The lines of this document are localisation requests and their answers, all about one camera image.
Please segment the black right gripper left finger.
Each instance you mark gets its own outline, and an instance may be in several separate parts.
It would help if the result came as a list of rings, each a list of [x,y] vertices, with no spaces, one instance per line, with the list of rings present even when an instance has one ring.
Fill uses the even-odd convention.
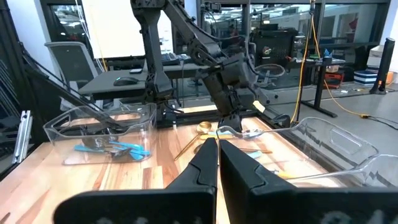
[[[83,192],[60,203],[53,222],[214,223],[217,163],[218,145],[209,138],[166,188]]]

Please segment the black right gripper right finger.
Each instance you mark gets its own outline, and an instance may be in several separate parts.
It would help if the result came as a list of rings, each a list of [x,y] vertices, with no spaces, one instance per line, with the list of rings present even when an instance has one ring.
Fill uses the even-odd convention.
[[[220,174],[231,223],[397,223],[395,187],[296,187],[226,140]]]

